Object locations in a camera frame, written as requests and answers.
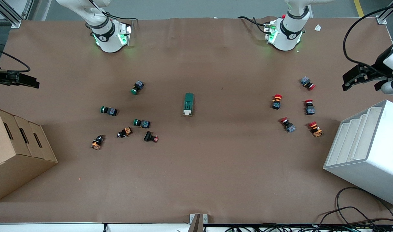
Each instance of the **table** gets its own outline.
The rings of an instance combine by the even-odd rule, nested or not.
[[[0,85],[0,108],[43,125],[59,163],[3,198],[0,222],[181,223],[190,213],[208,213],[210,223],[319,222],[351,186],[322,169],[340,121],[393,101],[373,83],[342,91],[342,75],[354,66],[342,40],[355,20],[310,19],[289,52],[239,19],[139,21],[131,47],[114,54],[95,45],[84,22],[23,22],[5,51],[30,65],[40,89]],[[386,27],[370,18],[347,49],[373,63],[390,45]],[[8,57],[0,64],[21,68]],[[314,90],[300,85],[304,76]],[[137,80],[145,88],[132,95]],[[182,115],[187,92],[195,94],[192,117]],[[280,110],[270,108],[274,94],[283,96]],[[314,116],[304,113],[310,98]],[[102,106],[120,113],[101,114]],[[283,117],[294,133],[284,131]],[[133,127],[135,118],[151,121],[158,143],[143,141],[147,130]],[[325,135],[312,136],[312,121]],[[126,126],[134,133],[116,138]],[[99,134],[106,140],[96,151],[90,144]],[[390,217],[357,191],[340,202]]]

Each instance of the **yellow floor line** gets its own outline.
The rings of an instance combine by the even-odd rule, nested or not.
[[[363,9],[361,8],[360,1],[359,0],[354,0],[354,4],[355,4],[355,8],[357,9],[358,16],[359,17],[363,17],[364,16],[364,12],[363,12]]]

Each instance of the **metal frame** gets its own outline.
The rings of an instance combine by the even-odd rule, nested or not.
[[[195,213],[193,216],[189,216],[189,217],[192,217],[192,223],[188,229],[188,232],[203,232],[204,230],[203,214]]]
[[[253,232],[254,228],[252,224],[239,224],[242,226],[243,232]],[[299,232],[304,229],[315,229],[316,225],[311,224],[296,224],[292,227],[290,224],[285,224],[288,231]],[[381,228],[385,228],[384,231],[391,232],[392,229],[389,225],[380,225]],[[237,232],[237,229],[231,229],[231,227],[237,227],[236,224],[208,224],[201,228],[203,232]],[[186,232],[190,228],[190,225],[185,223],[108,223],[106,232]],[[0,232],[35,232],[35,231],[57,231],[57,232],[91,232],[91,231],[104,231],[103,223],[0,223]],[[264,226],[260,229],[262,231],[279,232],[278,229]],[[319,229],[321,232],[330,232],[328,229]],[[359,229],[361,232],[372,232],[372,229]]]
[[[19,28],[23,17],[15,11],[5,0],[0,0],[0,14],[9,21],[11,28]]]
[[[393,8],[383,11],[380,15],[376,15],[376,20],[379,25],[387,24],[386,18],[393,13]]]
[[[34,0],[27,0],[26,5],[25,5],[23,12],[22,12],[23,19],[25,19],[25,20],[29,19],[29,15],[31,13],[31,9],[33,8],[34,2],[35,2]]]
[[[190,224],[192,223],[192,220],[194,220],[195,215],[196,215],[195,213],[189,215],[189,223]],[[204,221],[204,224],[208,224],[208,214],[202,214],[202,219]]]

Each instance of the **green led light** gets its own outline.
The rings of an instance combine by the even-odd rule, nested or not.
[[[121,35],[121,34],[118,33],[118,38],[120,39],[120,43],[122,45],[126,44],[126,36],[124,36],[123,34]]]
[[[96,41],[96,45],[98,45],[98,46],[99,46],[99,42],[98,42],[98,39],[96,38],[96,36],[95,36],[95,35],[93,35],[93,37],[95,38],[95,41]]]
[[[301,33],[300,33],[300,35],[298,36],[297,43],[299,43],[299,42],[300,42],[301,36],[302,36],[302,32],[301,32]]]
[[[270,38],[269,38],[269,42],[270,43],[273,43],[274,41],[275,41],[275,37],[277,36],[277,31],[275,30],[271,35],[270,35]]]

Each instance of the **metal bracket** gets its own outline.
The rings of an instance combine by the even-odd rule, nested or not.
[[[393,0],[391,1],[388,6],[393,6]],[[376,15],[376,21],[378,25],[383,25],[387,24],[387,21],[385,20],[388,16],[390,16],[393,13],[393,8],[391,9],[386,9],[385,11],[381,12],[380,15]]]
[[[127,25],[126,27],[126,33],[128,34],[126,36],[126,46],[129,46],[129,41],[130,41],[130,35],[132,34],[132,26],[131,25]]]
[[[34,3],[35,3],[35,0],[28,0],[26,2],[26,5],[24,6],[23,12],[21,14],[23,19],[26,19],[26,20],[29,19],[30,10],[33,7]]]
[[[192,220],[194,220],[195,214],[199,214],[199,213],[193,213],[189,215],[189,223],[192,223]],[[202,215],[202,219],[204,224],[208,223],[208,214],[201,214]]]
[[[208,223],[208,214],[190,214],[189,222],[191,226],[188,229],[188,232],[203,232],[204,224]]]
[[[5,0],[0,0],[0,14],[5,17],[10,23],[12,23],[11,28],[19,28],[22,22],[22,16],[9,6]]]
[[[387,20],[381,20],[380,18],[379,18],[379,15],[376,15],[376,21],[377,21],[377,24],[378,25],[384,25],[384,24],[387,24]]]

